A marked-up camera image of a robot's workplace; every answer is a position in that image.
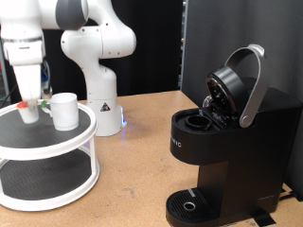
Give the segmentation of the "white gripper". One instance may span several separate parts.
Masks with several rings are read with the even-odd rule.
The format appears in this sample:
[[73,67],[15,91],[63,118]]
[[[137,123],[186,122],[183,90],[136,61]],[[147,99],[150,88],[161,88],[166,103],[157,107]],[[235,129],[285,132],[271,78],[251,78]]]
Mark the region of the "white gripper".
[[13,71],[22,100],[28,101],[31,112],[37,112],[37,100],[41,97],[41,65],[14,66]]

